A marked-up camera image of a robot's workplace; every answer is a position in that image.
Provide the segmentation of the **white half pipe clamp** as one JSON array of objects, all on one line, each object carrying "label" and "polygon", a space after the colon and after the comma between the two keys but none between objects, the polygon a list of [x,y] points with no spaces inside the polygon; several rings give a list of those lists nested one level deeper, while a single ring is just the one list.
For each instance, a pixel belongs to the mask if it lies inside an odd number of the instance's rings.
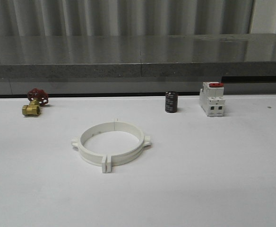
[{"label": "white half pipe clamp", "polygon": [[134,159],[136,159],[143,151],[143,148],[151,145],[150,136],[147,136],[143,131],[137,126],[130,124],[128,122],[113,122],[114,131],[122,131],[135,136],[138,139],[138,144],[129,150],[107,155],[106,156],[106,172],[110,173],[113,166],[119,166],[126,164]]},{"label": "white half pipe clamp", "polygon": [[78,149],[80,156],[88,163],[101,166],[102,173],[110,173],[112,171],[112,156],[92,152],[84,147],[84,144],[93,136],[100,133],[115,131],[115,122],[105,122],[95,125],[84,131],[79,137],[71,140],[71,145]]}]

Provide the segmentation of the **black cylindrical capacitor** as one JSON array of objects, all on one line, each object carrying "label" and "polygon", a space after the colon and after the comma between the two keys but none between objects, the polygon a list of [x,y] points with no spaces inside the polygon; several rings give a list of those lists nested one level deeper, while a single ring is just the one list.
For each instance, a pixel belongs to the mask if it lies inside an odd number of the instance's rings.
[{"label": "black cylindrical capacitor", "polygon": [[175,91],[166,91],[165,111],[167,113],[176,113],[177,110],[178,110],[178,93]]}]

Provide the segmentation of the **brass valve red handwheel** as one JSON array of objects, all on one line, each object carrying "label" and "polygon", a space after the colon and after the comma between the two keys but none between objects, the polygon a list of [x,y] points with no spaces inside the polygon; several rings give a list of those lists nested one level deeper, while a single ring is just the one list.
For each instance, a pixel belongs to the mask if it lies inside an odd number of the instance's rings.
[{"label": "brass valve red handwheel", "polygon": [[42,89],[34,88],[27,93],[30,101],[29,105],[23,105],[22,114],[24,116],[39,116],[40,107],[49,102],[49,95]]}]

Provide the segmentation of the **grey stone ledge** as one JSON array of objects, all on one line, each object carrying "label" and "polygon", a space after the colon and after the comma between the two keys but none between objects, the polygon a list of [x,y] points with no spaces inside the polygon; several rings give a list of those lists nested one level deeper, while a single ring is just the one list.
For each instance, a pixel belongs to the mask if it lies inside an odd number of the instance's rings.
[{"label": "grey stone ledge", "polygon": [[276,82],[276,35],[6,36],[0,79]]}]

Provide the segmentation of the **white circuit breaker red switch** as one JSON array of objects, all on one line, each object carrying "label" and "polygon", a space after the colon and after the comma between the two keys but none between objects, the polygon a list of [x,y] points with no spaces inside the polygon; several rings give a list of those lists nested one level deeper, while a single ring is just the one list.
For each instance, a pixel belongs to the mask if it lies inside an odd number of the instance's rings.
[{"label": "white circuit breaker red switch", "polygon": [[199,104],[209,117],[224,115],[224,84],[219,82],[203,82],[199,93]]}]

